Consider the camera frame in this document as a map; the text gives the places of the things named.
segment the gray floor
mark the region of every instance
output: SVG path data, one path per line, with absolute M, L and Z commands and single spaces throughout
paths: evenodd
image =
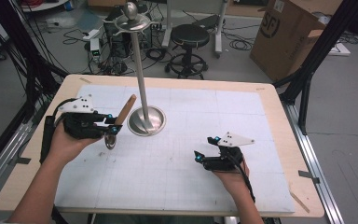
M 77 20 L 83 20 L 84 11 L 72 12 Z M 189 17 L 182 21 L 191 21 Z M 260 20 L 227 18 L 226 27 L 259 24 Z M 99 27 L 101 21 L 91 25 Z M 83 43 L 64 45 L 62 36 L 69 30 L 53 34 L 44 33 L 48 48 L 60 63 L 71 72 L 88 71 L 87 54 Z M 237 34 L 255 37 L 257 28 L 237 30 Z M 220 59 L 213 55 L 214 37 L 198 50 L 209 65 L 204 73 L 208 80 L 270 83 L 269 78 L 249 59 L 249 51 L 229 47 L 223 38 L 223 54 Z M 324 170 L 328 184 L 346 223 L 358 223 L 358 45 L 347 44 L 350 57 L 328 56 L 314 76 L 308 114 L 310 141 Z M 126 61 L 134 67 L 131 59 Z M 146 59 L 144 67 L 152 61 Z M 144 71 L 145 77 L 175 78 L 163 72 L 165 63 L 157 63 Z M 0 134 L 24 102 L 24 91 L 10 60 L 0 62 Z M 10 174 L 8 167 L 0 179 L 0 188 Z M 0 212 L 0 220 L 8 216 Z M 86 223 L 85 214 L 65 214 L 71 223 Z M 321 218 L 282 218 L 282 223 L 328 223 Z

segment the wooden table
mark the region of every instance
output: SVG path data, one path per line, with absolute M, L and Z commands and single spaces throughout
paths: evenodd
M 78 90 L 83 85 L 112 85 L 112 86 L 137 86 L 135 77 L 96 77 L 71 75 L 65 79 L 57 92 L 54 100 L 48 108 L 47 115 L 52 114 L 54 108 L 63 100 L 76 97 Z M 312 180 L 298 175 L 298 171 L 308 171 L 295 136 L 292 132 L 287 117 L 283 111 L 281 101 L 274 87 L 270 84 L 240 83 L 223 81 L 184 80 L 145 78 L 146 87 L 156 88 L 180 88 L 180 89 L 204 89 L 217 91 L 247 91 L 259 94 L 272 137 L 281 160 L 282 168 L 288 181 L 289 190 L 293 197 L 296 211 L 286 214 L 286 217 L 322 217 L 324 209 Z M 40 146 L 42 142 L 43 123 L 38 125 L 27 148 L 22 153 L 23 158 L 31 158 L 27 165 L 17 164 L 6 184 L 0 192 L 0 210 L 12 211 L 17 206 L 21 197 L 29 187 L 37 169 L 39 168 Z M 63 212 L 89 212 L 98 213 L 98 209 L 65 209 Z M 282 215 L 261 214 L 265 217 Z

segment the black stool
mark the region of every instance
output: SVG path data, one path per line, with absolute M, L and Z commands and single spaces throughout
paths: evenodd
M 165 66 L 165 72 L 168 73 L 172 69 L 174 73 L 178 74 L 178 78 L 199 75 L 201 79 L 204 79 L 201 72 L 208 70 L 208 65 L 199 55 L 193 54 L 192 49 L 208 44 L 208 32 L 193 24 L 179 25 L 172 29 L 171 40 L 176 44 L 173 49 L 180 46 L 186 53 L 172 57 Z M 175 59 L 180 57 L 182 57 L 182 60 L 176 62 Z

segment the wheel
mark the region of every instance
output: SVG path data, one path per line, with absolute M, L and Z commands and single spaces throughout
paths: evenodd
M 170 68 L 169 65 L 165 65 L 164 70 L 165 70 L 166 73 L 169 73 L 171 71 L 171 68 Z

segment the round metal base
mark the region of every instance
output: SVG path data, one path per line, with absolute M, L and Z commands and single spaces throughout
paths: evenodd
M 128 118 L 129 129 L 140 136 L 150 136 L 159 133 L 165 126 L 166 117 L 161 109 L 155 106 L 148 106 L 149 119 L 144 118 L 144 111 L 141 107 L 132 111 Z

